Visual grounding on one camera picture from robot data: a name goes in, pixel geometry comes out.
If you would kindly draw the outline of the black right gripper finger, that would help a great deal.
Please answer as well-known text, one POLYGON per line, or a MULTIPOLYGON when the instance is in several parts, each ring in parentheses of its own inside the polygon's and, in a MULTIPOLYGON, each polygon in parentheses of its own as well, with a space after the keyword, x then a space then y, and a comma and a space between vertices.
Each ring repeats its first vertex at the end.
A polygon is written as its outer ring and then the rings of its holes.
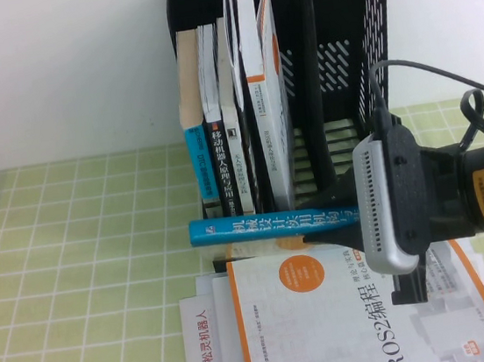
POLYGON ((307 202, 303 202, 298 209, 315 209, 357 203, 357 192, 354 170, 350 167, 342 175, 338 175, 334 183, 321 193, 316 194, 307 202))
POLYGON ((313 245, 342 245, 360 252, 365 251, 361 228, 310 233, 304 235, 303 242, 313 245))

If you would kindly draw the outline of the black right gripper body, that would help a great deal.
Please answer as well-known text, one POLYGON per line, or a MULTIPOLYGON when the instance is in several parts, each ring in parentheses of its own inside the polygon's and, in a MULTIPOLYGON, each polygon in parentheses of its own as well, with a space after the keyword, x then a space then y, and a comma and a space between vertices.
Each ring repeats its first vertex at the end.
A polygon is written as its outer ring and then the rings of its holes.
POLYGON ((459 192, 458 146, 419 146, 386 110, 374 113, 373 139, 380 143, 378 183, 386 190, 384 229, 393 260, 406 263, 394 274, 392 303, 427 302, 426 253, 431 244, 474 234, 459 192))

